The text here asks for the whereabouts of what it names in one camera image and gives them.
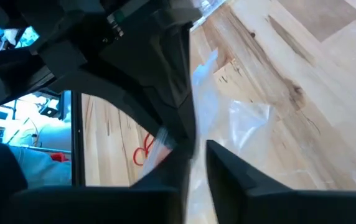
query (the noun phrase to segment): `black metal bar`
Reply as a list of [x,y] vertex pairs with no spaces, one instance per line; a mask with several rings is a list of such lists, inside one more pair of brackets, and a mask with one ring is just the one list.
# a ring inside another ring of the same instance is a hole
[[81,93],[72,91],[72,184],[85,185],[83,113]]

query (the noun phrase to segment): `wooden floor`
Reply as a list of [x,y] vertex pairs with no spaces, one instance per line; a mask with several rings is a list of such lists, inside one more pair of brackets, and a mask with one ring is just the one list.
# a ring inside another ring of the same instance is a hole
[[[258,168],[295,189],[356,190],[356,0],[228,1],[192,32],[192,70],[216,48],[224,94],[277,110]],[[132,184],[146,132],[92,96],[83,114],[87,184]]]

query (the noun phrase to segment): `red string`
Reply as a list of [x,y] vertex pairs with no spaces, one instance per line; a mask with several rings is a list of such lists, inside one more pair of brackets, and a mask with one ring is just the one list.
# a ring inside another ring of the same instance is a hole
[[135,149],[134,151],[134,154],[133,154],[133,161],[134,163],[137,165],[137,166],[143,166],[143,163],[140,164],[137,162],[136,160],[136,154],[139,152],[139,151],[144,151],[145,152],[145,158],[148,158],[148,155],[149,155],[149,150],[150,150],[150,147],[152,146],[152,144],[154,143],[154,138],[153,140],[148,144],[148,138],[150,137],[150,134],[148,133],[143,141],[143,146],[144,147],[138,147]]

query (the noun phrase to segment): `person's leg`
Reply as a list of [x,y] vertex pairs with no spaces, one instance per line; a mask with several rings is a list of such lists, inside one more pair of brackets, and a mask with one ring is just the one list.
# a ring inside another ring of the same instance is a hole
[[28,188],[71,185],[72,163],[53,161],[44,153],[24,147],[9,146],[27,180]]

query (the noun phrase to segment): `blue jeans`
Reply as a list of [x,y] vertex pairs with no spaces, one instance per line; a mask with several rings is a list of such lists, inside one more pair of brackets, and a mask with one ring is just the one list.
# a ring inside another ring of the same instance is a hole
[[24,147],[9,146],[24,177],[27,180],[28,189],[47,185],[71,185],[72,163],[53,161],[44,153]]

